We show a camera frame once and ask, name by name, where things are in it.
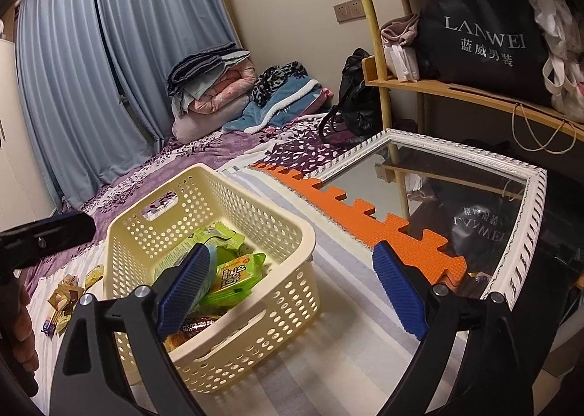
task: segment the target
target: green snack package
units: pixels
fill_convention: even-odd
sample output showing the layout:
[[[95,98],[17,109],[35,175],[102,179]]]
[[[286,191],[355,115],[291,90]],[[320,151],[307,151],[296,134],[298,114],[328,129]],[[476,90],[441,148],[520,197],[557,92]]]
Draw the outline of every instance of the green snack package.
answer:
[[[196,243],[198,242],[195,239],[188,236],[188,238],[185,238],[177,244],[176,247],[166,253],[154,268],[153,282],[158,279],[158,276],[162,274],[162,271],[168,267],[175,266],[181,259],[183,259]]]
[[[245,236],[217,222],[212,227],[198,228],[189,238],[217,249],[217,264],[222,265],[239,255]]]
[[[217,307],[239,304],[264,277],[262,265],[265,260],[264,253],[254,253],[217,266],[215,282],[200,304]]]

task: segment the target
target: purple floral bedsheet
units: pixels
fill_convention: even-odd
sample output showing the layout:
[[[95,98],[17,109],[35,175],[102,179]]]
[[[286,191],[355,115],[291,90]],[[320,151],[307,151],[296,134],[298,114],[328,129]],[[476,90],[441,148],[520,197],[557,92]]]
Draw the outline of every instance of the purple floral bedsheet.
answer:
[[[37,266],[29,268],[24,282],[27,291],[32,295],[40,278],[52,275],[73,258],[100,243],[106,238],[107,227],[120,213],[192,165],[203,163],[218,169],[260,143],[282,138],[262,162],[284,165],[305,174],[312,172],[347,149],[322,144],[318,137],[320,120],[300,119],[282,129],[269,127],[256,134],[239,131],[222,134],[217,131],[185,146],[171,143],[138,168],[101,188],[94,198],[81,207],[95,221],[97,232],[93,240],[45,258]],[[329,137],[328,134],[333,131],[327,129],[325,132]],[[341,142],[351,136],[348,131],[340,131],[330,138],[333,142]]]

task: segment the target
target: shelf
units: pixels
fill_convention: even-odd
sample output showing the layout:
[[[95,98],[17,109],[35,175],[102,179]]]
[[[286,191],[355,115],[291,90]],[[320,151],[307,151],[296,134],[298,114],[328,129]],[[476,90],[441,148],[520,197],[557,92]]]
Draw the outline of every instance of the shelf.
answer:
[[[400,82],[398,80],[378,80],[375,58],[369,57],[363,59],[363,73],[365,83],[370,86],[380,86],[389,89],[408,90],[429,95],[445,96],[455,100],[461,100],[476,105],[487,106],[506,113],[513,113],[515,105],[523,105],[525,116],[528,120],[556,129],[561,126],[560,131],[573,137],[574,130],[568,120],[561,113],[545,106],[536,105],[535,103],[518,100],[495,93],[470,88],[462,85],[445,84],[438,80],[420,80],[418,82]],[[521,108],[515,110],[518,117],[523,117]],[[584,124],[575,124],[576,139],[584,141]]]
[[[521,199],[523,195],[513,190],[516,182],[509,183],[506,178],[493,174],[474,165],[457,161],[445,161],[443,157],[430,154],[425,151],[411,150],[410,156],[402,158],[398,165],[393,165],[391,160],[379,164],[388,171],[401,171],[407,174],[417,174],[454,184],[465,185],[474,189],[486,190],[498,195],[504,195],[513,199]]]

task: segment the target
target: metal screw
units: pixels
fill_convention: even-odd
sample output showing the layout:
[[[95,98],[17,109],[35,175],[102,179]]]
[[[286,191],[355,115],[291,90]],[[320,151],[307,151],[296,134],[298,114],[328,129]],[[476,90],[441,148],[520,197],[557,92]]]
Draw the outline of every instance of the metal screw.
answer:
[[[437,284],[432,288],[432,291],[436,296],[444,297],[448,295],[448,287],[443,284]]]
[[[148,293],[150,293],[150,288],[148,286],[140,286],[134,291],[136,297],[145,297]]]
[[[495,304],[503,304],[505,302],[505,298],[501,293],[493,292],[489,296],[491,297],[491,301]]]
[[[79,299],[79,304],[87,305],[91,301],[93,301],[93,296],[91,294],[84,294],[83,296],[81,296],[81,299]]]

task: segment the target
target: wall socket panel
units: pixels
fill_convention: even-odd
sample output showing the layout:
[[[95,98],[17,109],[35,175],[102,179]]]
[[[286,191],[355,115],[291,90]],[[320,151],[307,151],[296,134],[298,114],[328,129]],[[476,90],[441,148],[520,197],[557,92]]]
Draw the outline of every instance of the wall socket panel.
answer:
[[[351,0],[346,3],[337,4],[334,6],[334,9],[338,23],[365,17],[361,0]]]

